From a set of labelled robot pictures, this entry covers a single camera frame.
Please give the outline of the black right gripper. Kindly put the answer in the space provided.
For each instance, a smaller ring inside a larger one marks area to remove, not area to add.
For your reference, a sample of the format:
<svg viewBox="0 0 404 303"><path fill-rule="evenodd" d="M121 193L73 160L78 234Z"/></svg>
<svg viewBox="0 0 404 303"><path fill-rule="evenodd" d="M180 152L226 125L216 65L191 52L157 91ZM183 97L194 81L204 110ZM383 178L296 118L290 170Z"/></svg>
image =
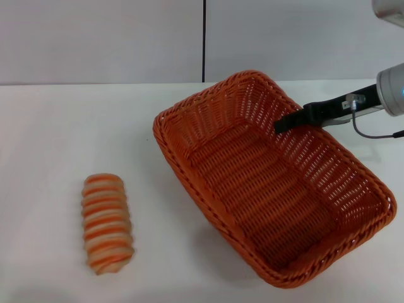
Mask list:
<svg viewBox="0 0 404 303"><path fill-rule="evenodd" d="M275 133L285 133L303 125L325 127L349 122L352 118L353 100L356 100L357 117L383 109L376 84L373 84L330 100L306 104L303 109L275 121Z"/></svg>

